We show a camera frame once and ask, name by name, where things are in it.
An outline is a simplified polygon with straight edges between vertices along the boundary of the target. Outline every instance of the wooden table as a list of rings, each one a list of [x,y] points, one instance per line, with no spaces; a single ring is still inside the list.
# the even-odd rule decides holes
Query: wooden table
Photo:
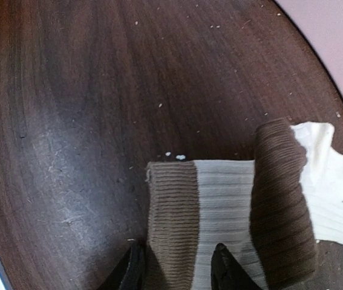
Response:
[[[0,258],[15,290],[96,289],[145,239],[149,161],[253,158],[343,103],[267,0],[0,0]],[[343,246],[291,289],[343,290]]]

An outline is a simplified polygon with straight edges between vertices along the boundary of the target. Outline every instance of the ribbed fabric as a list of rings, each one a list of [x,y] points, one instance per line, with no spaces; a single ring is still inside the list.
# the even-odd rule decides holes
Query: ribbed fabric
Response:
[[[260,261],[249,239],[253,161],[195,161],[200,203],[200,232],[193,290],[211,290],[211,258],[224,243],[244,270],[265,287]]]
[[[307,149],[301,184],[309,206],[315,239],[343,244],[343,155],[331,148],[334,127],[303,123],[293,127]]]
[[[310,213],[299,183],[305,149],[288,122],[257,129],[250,234],[269,289],[282,289],[316,270]]]
[[[145,289],[190,290],[200,208],[193,162],[150,163],[148,276]]]

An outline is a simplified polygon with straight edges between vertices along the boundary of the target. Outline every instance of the dark wood surface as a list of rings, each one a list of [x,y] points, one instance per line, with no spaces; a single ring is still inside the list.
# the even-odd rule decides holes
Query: dark wood surface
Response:
[[[333,123],[343,153],[342,100],[270,1],[0,0],[13,287],[96,289],[146,237],[147,162],[252,158],[255,128],[277,117]],[[343,290],[343,246],[318,247],[318,275],[291,289]]]

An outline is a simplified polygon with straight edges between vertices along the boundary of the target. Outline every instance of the brown ribbed cuff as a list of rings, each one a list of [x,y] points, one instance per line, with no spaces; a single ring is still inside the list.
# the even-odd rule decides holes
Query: brown ribbed cuff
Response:
[[[288,122],[257,129],[250,233],[269,289],[303,281],[316,269],[315,237],[299,183],[305,162]]]
[[[200,206],[194,163],[149,163],[146,290],[190,290]]]

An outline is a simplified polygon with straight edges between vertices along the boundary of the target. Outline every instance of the paint chip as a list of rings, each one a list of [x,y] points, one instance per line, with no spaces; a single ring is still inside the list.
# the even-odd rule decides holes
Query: paint chip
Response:
[[[185,160],[186,156],[184,156],[184,155],[177,155],[175,158],[178,159],[178,160]]]

